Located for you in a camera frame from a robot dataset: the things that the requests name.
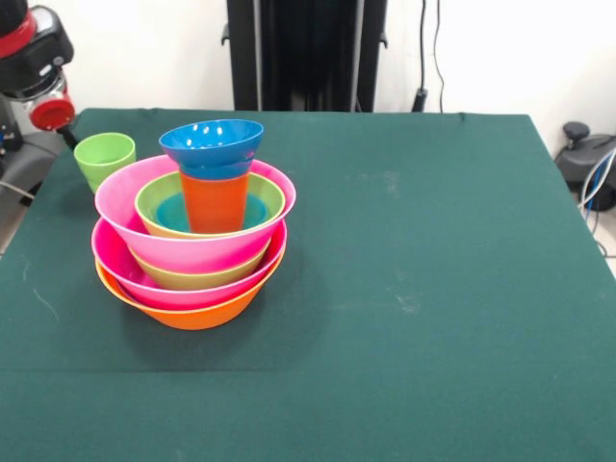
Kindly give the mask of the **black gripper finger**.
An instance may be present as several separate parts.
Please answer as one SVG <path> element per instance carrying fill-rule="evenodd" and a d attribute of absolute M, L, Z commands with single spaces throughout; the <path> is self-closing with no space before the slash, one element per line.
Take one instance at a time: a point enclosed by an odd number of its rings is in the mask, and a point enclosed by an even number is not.
<path fill-rule="evenodd" d="M 71 127 L 69 125 L 58 128 L 56 130 L 56 133 L 59 134 L 63 138 L 65 144 L 68 146 L 70 150 L 74 150 L 79 143 L 79 140 L 73 134 Z"/>

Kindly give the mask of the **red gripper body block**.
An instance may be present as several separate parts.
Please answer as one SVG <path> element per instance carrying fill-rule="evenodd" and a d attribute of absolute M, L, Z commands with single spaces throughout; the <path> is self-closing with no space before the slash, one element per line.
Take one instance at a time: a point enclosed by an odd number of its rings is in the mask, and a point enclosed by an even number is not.
<path fill-rule="evenodd" d="M 47 93 L 31 104 L 28 116 L 39 130 L 55 131 L 73 120 L 75 108 L 66 92 Z"/>

